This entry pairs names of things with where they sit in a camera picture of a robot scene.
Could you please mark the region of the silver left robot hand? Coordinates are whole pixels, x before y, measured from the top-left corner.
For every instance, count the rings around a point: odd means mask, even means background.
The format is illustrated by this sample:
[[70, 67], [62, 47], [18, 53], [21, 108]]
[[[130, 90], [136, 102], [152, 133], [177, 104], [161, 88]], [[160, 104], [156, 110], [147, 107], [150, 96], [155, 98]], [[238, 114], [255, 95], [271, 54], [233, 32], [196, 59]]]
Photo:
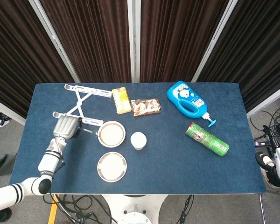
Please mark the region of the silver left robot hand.
[[61, 137], [65, 140], [77, 138], [82, 128], [82, 118], [72, 116], [61, 116], [53, 130], [54, 137]]

